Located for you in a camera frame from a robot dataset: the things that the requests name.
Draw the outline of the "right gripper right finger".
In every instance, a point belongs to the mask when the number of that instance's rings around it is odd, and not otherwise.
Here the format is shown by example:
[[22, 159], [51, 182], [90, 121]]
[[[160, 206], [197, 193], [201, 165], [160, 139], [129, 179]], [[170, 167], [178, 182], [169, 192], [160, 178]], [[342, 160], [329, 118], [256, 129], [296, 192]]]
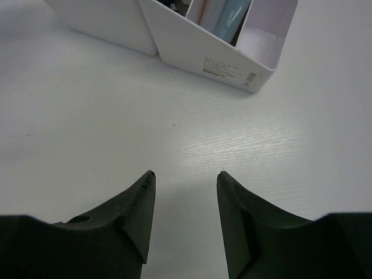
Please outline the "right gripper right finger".
[[230, 278], [370, 278], [371, 214], [296, 216], [217, 177], [217, 200]]

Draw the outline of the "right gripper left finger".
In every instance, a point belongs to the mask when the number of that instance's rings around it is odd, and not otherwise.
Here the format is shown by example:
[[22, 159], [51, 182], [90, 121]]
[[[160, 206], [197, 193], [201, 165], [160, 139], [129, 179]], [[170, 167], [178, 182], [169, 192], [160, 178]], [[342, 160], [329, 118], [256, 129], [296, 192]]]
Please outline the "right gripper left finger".
[[68, 222], [1, 216], [2, 278], [140, 278], [149, 252], [156, 176]]

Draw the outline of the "blue highlighter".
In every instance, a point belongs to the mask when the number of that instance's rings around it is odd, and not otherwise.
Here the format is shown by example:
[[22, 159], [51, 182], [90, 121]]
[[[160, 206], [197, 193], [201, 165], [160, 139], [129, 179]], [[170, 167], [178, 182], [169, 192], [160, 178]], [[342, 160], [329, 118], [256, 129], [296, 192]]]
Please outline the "blue highlighter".
[[227, 0], [213, 34], [221, 40], [231, 43], [251, 2], [251, 0]]

